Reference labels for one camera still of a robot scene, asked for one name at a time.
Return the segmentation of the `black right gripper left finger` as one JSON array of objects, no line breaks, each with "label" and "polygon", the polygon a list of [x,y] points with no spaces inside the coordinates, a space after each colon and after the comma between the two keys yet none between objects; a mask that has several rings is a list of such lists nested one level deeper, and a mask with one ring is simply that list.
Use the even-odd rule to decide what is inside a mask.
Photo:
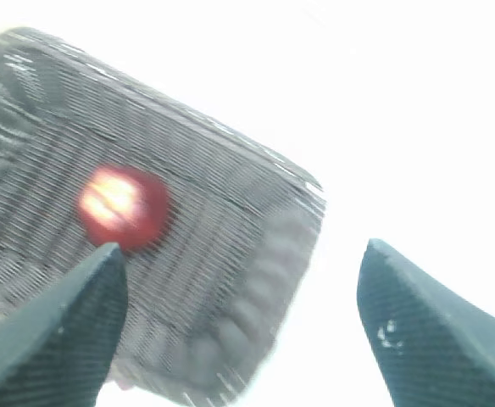
[{"label": "black right gripper left finger", "polygon": [[116,243],[0,321],[0,406],[93,406],[125,324],[125,258]]}]

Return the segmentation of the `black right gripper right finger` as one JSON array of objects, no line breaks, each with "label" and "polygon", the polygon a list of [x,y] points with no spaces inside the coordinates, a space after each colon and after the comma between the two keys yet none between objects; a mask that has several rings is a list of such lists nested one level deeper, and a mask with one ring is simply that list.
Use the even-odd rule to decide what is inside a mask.
[{"label": "black right gripper right finger", "polygon": [[494,316],[376,238],[356,299],[394,405],[495,406]]}]

